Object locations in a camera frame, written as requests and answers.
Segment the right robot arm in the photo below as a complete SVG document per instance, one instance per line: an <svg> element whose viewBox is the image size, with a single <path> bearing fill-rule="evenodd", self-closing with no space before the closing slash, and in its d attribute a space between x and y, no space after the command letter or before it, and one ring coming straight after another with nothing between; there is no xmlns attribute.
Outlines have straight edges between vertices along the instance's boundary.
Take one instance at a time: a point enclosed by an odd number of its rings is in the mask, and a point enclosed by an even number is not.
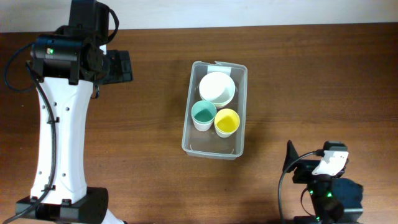
<svg viewBox="0 0 398 224"><path fill-rule="evenodd" d="M282 223L357 223L363 214L364 187L351 179L343 178L348 163L348 148L339 141L327 141L321 149L298 155L291 140L282 174L278 183L278 208ZM304 184L301 193L310 194L314 213L295 216L291 220L282 211L282 183L287 173L293 172L292 181Z"/></svg>

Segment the teal plastic cup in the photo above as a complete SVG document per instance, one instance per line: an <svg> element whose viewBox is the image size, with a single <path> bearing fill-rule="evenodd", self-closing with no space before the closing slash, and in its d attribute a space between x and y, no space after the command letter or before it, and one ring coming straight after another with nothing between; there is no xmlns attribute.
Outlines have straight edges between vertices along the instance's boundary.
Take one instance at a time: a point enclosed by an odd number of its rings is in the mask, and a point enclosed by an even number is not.
<svg viewBox="0 0 398 224"><path fill-rule="evenodd" d="M191 115L195 122L200 124L208 124L215 119L217 110L210 101L197 101L191 109Z"/></svg>

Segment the pink plastic cup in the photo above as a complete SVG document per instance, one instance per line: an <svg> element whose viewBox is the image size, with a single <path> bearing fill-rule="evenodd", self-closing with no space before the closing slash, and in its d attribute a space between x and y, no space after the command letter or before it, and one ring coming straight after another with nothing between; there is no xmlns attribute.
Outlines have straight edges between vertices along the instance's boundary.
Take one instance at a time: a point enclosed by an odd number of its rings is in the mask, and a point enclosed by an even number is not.
<svg viewBox="0 0 398 224"><path fill-rule="evenodd" d="M209 122L201 122L201 121L196 121L193 120L193 124L194 127L201 132L207 131L211 128L211 126L213 125L213 120L209 121Z"/></svg>

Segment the teal plastic bowl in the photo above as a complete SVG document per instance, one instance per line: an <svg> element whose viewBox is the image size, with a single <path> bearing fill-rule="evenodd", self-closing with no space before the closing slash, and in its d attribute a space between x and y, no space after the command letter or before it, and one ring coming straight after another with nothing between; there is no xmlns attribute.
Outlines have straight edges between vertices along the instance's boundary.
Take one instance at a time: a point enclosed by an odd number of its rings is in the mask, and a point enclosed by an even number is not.
<svg viewBox="0 0 398 224"><path fill-rule="evenodd" d="M227 105L233 99L235 90L236 87L234 85L226 85L216 103L223 106Z"/></svg>

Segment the white plastic cup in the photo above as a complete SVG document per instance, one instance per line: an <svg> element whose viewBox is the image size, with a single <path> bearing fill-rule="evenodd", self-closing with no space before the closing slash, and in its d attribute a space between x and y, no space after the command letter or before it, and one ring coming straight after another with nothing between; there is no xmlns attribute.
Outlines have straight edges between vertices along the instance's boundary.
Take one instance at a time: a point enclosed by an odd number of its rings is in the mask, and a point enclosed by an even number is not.
<svg viewBox="0 0 398 224"><path fill-rule="evenodd" d="M216 131L216 133L217 133L217 135L218 135L219 137L221 137L221 138L228 138L228 137L230 137L232 134L234 134L234 133L237 131L237 129L234 129L234 130L231 131L231 132L224 132L224 131L220 130L217 126L215 126L215 131Z"/></svg>

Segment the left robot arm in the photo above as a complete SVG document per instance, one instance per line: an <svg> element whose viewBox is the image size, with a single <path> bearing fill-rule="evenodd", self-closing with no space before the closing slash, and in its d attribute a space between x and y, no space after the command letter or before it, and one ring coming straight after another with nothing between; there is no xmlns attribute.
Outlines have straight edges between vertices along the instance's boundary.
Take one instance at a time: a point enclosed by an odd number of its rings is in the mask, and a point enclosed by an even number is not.
<svg viewBox="0 0 398 224"><path fill-rule="evenodd" d="M88 105L101 85L131 82L127 51L108 50L115 12L98 1L73 1L69 22L27 47L26 67L39 95L39 158L30 194L14 218L55 223L118 223L105 188L89 187L84 172Z"/></svg>

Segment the white plastic bowl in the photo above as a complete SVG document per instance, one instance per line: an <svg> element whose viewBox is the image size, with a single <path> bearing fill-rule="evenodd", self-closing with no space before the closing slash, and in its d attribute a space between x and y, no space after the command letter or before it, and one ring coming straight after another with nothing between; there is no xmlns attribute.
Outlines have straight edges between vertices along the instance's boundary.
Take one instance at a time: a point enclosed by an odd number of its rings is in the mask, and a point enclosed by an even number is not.
<svg viewBox="0 0 398 224"><path fill-rule="evenodd" d="M226 85L234 85L233 79L225 73L213 72L205 75L199 84L199 93L203 100L216 103Z"/></svg>

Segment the yellow plastic cup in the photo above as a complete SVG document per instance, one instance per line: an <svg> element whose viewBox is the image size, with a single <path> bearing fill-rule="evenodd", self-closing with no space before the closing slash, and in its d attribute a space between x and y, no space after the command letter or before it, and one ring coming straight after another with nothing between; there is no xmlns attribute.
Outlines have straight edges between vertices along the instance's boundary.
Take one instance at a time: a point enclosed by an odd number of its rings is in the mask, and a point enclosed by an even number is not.
<svg viewBox="0 0 398 224"><path fill-rule="evenodd" d="M239 128L240 117L235 110L225 108L217 112L214 124L221 133L233 134Z"/></svg>

